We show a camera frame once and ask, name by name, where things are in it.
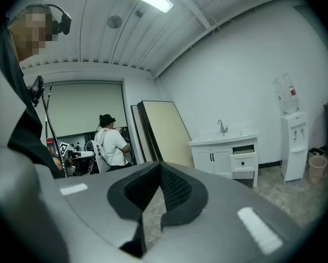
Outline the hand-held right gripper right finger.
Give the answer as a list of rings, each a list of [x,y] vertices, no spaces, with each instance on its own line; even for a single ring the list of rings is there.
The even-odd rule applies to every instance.
[[[277,206],[251,188],[229,178],[174,164],[201,181],[208,191],[203,211],[186,225],[164,227],[143,256],[144,262],[260,262],[269,261],[245,227],[238,211],[249,208],[280,238],[278,255],[300,234],[300,227]]]

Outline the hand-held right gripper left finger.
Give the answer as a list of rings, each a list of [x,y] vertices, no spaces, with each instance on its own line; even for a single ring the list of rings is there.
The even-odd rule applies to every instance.
[[[146,252],[143,228],[124,220],[110,205],[108,189],[146,165],[109,173],[54,179],[37,165],[41,198],[71,258],[141,258]]]

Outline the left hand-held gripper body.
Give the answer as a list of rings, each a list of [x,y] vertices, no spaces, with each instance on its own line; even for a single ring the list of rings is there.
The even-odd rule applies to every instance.
[[[75,152],[74,147],[68,143],[60,142],[59,148],[67,175],[73,175],[75,170],[75,166],[72,164],[73,153]]]

